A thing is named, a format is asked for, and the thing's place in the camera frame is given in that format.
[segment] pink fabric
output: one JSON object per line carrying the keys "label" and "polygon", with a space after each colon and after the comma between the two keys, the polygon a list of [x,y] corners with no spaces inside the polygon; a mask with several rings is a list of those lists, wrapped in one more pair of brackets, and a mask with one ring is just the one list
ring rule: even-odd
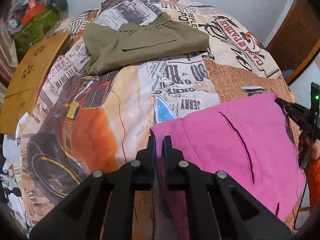
{"label": "pink fabric", "polygon": [[284,220],[300,197],[305,176],[298,168],[297,148],[276,94],[241,98],[168,120],[151,128],[156,137],[160,183],[183,239],[189,239],[183,192],[164,184],[162,141],[201,170],[226,171],[279,219]]}

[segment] silver rivet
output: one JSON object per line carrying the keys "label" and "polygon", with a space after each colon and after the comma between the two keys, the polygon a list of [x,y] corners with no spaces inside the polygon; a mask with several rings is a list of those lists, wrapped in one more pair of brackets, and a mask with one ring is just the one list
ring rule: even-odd
{"label": "silver rivet", "polygon": [[220,179],[224,179],[227,177],[227,174],[225,171],[218,171],[217,172],[217,176],[220,178]]}
{"label": "silver rivet", "polygon": [[132,162],[130,162],[130,164],[133,167],[138,167],[141,164],[141,162],[139,162],[138,160],[133,160]]}
{"label": "silver rivet", "polygon": [[185,168],[189,166],[189,163],[187,161],[179,161],[179,166]]}
{"label": "silver rivet", "polygon": [[99,178],[99,177],[102,176],[102,174],[103,174],[103,172],[98,170],[98,171],[94,171],[92,175],[93,175],[95,178]]}

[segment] bed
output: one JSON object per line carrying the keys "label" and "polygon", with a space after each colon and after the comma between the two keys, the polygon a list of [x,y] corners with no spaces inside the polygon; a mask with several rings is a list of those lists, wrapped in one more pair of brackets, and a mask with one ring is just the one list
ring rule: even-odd
{"label": "bed", "polygon": [[[140,62],[99,77],[85,73],[90,58],[82,38],[86,23],[117,30],[127,22],[146,25],[163,11],[208,33],[208,51]],[[99,10],[59,22],[51,35],[64,31],[71,31],[68,51],[44,82],[21,136],[21,164],[14,165],[22,193],[16,216],[26,235],[90,173],[111,172],[133,160],[146,148],[153,124],[259,93],[293,100],[263,45],[236,19],[209,5],[106,0]],[[297,143],[299,129],[291,123],[291,130]],[[297,207],[284,221],[290,229]],[[157,183],[135,197],[132,238],[151,237],[180,239]]]}

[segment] wooden furniture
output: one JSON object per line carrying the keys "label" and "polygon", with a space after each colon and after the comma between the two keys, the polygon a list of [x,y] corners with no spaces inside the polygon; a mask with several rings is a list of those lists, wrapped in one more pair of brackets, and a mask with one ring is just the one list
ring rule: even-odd
{"label": "wooden furniture", "polygon": [[305,0],[294,0],[278,32],[267,46],[280,70],[292,70],[286,82],[292,82],[319,52],[320,21]]}

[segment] folded green shorts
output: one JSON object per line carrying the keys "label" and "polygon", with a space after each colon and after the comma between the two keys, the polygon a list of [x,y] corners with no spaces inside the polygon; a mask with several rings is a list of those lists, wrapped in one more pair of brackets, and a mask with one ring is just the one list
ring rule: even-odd
{"label": "folded green shorts", "polygon": [[165,12],[149,25],[127,23],[118,31],[87,23],[83,38],[92,54],[85,69],[90,75],[102,75],[144,60],[206,51],[209,47],[206,33],[172,21]]}

